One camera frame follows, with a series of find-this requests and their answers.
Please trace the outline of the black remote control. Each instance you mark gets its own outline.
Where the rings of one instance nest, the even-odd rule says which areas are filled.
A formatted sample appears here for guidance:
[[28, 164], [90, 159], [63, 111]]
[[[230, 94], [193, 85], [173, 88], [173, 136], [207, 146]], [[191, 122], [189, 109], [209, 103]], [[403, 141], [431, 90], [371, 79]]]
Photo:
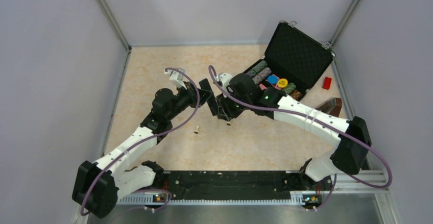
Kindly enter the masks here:
[[213, 90], [207, 79], [202, 79], [199, 82], [199, 95], [200, 95], [200, 106], [205, 103], [208, 105], [213, 116], [217, 116], [219, 113], [219, 105], [215, 99]]

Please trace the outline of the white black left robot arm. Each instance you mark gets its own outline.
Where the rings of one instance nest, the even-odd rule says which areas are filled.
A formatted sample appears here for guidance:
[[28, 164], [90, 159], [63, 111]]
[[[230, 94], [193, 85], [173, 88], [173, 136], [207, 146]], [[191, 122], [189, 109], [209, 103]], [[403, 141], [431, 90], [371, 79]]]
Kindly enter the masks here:
[[72, 200], [98, 218], [107, 216], [121, 198], [149, 187], [162, 187], [162, 167], [152, 161], [132, 168], [147, 150], [156, 146], [174, 131], [172, 119], [186, 108], [201, 107], [213, 96], [207, 79], [184, 82], [177, 94], [168, 88], [159, 89], [152, 101], [152, 109], [132, 135], [110, 153], [94, 162], [84, 161], [78, 168]]

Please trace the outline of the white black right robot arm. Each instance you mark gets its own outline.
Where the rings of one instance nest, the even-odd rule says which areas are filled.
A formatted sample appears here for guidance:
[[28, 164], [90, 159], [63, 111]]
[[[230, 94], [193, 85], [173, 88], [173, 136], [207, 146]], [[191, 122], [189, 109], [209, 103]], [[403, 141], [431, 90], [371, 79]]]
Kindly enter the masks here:
[[301, 167], [299, 182], [303, 188], [314, 189], [322, 179], [336, 173], [359, 174], [371, 151], [370, 135], [362, 118], [355, 116], [347, 120], [326, 114], [274, 87], [261, 90], [245, 73], [216, 74], [213, 66], [209, 67], [209, 73], [222, 92], [217, 101], [228, 120], [250, 110], [258, 116], [298, 126], [332, 146], [331, 150], [307, 160]]

